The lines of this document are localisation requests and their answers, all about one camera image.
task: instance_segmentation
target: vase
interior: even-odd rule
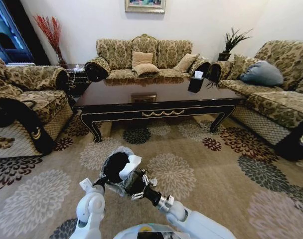
[[[65,69],[67,69],[67,64],[66,64],[66,61],[64,60],[63,56],[62,56],[62,53],[61,53],[61,50],[58,49],[56,51],[56,57],[57,57],[57,61],[58,61],[58,64],[61,66],[61,67],[64,67]]]
[[[218,61],[228,61],[230,56],[229,53],[219,53]]]

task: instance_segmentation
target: throw pillow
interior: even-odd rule
[[[236,80],[238,76],[247,71],[247,68],[252,64],[255,64],[259,59],[246,57],[242,55],[235,54],[235,59],[233,62],[233,67],[227,80]]]
[[[147,63],[147,64],[140,64],[134,67],[134,71],[137,72],[137,75],[140,76],[145,73],[156,73],[160,72],[157,66]]]
[[[199,54],[191,55],[187,53],[173,69],[181,73],[187,72],[194,61],[197,60],[198,56]]]
[[[240,75],[240,80],[262,86],[278,86],[283,84],[283,76],[279,69],[267,61],[258,61],[249,66],[246,73]]]
[[[143,53],[133,51],[132,67],[140,64],[152,63],[152,53]]]

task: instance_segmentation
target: black tissue box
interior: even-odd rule
[[[201,79],[191,77],[189,87],[188,87],[188,91],[193,92],[193,93],[198,93],[201,89],[201,86],[202,86],[202,83],[203,83],[204,79],[205,78],[203,78],[203,77]]]

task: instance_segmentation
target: red decorative branches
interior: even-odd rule
[[[43,33],[45,34],[45,36],[47,37],[49,43],[51,44],[51,46],[53,47],[54,51],[57,54],[58,57],[58,63],[59,64],[66,64],[66,62],[64,61],[63,57],[62,57],[62,53],[59,47],[59,41],[60,41],[60,34],[61,34],[61,25],[58,22],[58,20],[55,17],[51,17],[51,19],[49,19],[49,17],[43,17],[43,16],[33,16],[37,25],[39,26],[39,28],[41,28],[41,30],[43,31]]]

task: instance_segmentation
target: table leg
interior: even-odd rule
[[[218,115],[218,117],[214,120],[214,122],[211,124],[210,132],[212,132],[212,133],[217,132],[220,124],[231,115],[231,113],[234,111],[235,108],[236,108],[236,106],[225,107],[224,112],[220,113]]]
[[[86,125],[86,127],[93,134],[93,136],[94,136],[93,141],[95,143],[99,143],[102,140],[102,135],[101,135],[100,130],[95,125],[95,121],[93,121],[91,119],[92,118],[91,115],[81,114],[80,117],[81,117],[81,120],[84,123],[84,125]]]

